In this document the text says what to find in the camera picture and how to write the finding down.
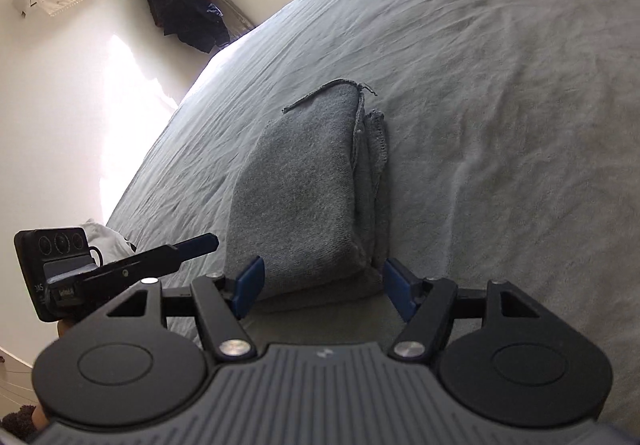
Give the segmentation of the person left hand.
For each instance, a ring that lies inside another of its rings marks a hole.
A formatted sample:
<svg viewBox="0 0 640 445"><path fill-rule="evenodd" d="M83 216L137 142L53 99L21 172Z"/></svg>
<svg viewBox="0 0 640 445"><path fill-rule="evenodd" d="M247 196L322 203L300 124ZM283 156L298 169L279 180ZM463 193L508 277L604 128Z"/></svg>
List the person left hand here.
<svg viewBox="0 0 640 445"><path fill-rule="evenodd" d="M74 326L72 321L58 321L58 335L62 337L66 331Z"/></svg>

